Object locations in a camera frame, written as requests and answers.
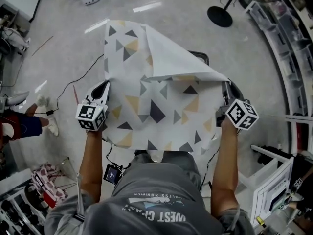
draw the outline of white shoe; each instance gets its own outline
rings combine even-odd
[[[45,98],[43,95],[39,94],[37,97],[36,104],[38,105],[38,107],[41,107],[41,106],[47,107],[49,105],[49,101],[50,101],[50,98]]]
[[[52,132],[52,134],[55,135],[56,137],[59,135],[59,128],[58,128],[58,125],[57,125],[57,121],[55,120],[54,117],[49,118],[48,129],[49,129],[50,132]]]

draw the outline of blue shorts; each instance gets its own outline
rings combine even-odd
[[[17,113],[21,127],[21,138],[39,136],[43,132],[40,119],[26,114]]]

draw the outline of gray pants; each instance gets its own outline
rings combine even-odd
[[[125,170],[124,174],[127,173],[127,171],[145,163],[154,163],[149,154],[144,153],[135,156],[131,161],[131,166]],[[190,178],[191,182],[197,187],[197,189],[200,190],[201,176],[193,156],[191,156],[188,152],[165,151],[161,163],[174,164],[180,167]]]

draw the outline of yellow triangle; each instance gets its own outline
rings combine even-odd
[[[123,20],[118,20],[118,22],[121,24],[121,25],[123,25],[124,27],[125,27],[125,21],[123,21]]]
[[[124,146],[124,147],[131,147],[133,141],[133,131],[131,131],[129,134],[127,134],[119,143],[117,143],[117,146]]]
[[[138,108],[139,108],[139,97],[137,96],[125,96],[128,102],[131,104],[133,110],[138,115]]]
[[[178,80],[182,80],[182,81],[194,81],[195,80],[195,76],[176,76]]]
[[[138,39],[133,40],[131,43],[125,46],[128,49],[132,49],[134,51],[138,51]]]
[[[117,119],[119,118],[119,115],[121,114],[122,106],[116,107],[114,110],[111,110],[111,113],[116,117]]]
[[[188,120],[189,120],[189,118],[187,117],[186,113],[182,112],[182,114],[181,114],[181,124],[185,124]]]
[[[171,151],[172,150],[172,142],[169,142],[165,148],[164,148],[165,151]]]
[[[207,122],[204,123],[204,127],[208,132],[212,130],[212,118],[210,118]]]
[[[149,65],[153,66],[153,61],[152,61],[152,56],[148,56],[148,58],[146,59],[147,62],[149,63]]]
[[[192,100],[191,103],[188,104],[184,110],[189,112],[198,112],[198,106],[199,106],[199,96],[196,96],[196,98]]]

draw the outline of black and white cube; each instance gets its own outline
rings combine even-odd
[[[236,99],[229,109],[226,111],[226,115],[237,129],[248,130],[259,119],[255,108],[245,102]]]
[[[78,104],[76,119],[83,129],[97,131],[106,119],[106,109],[107,106]]]

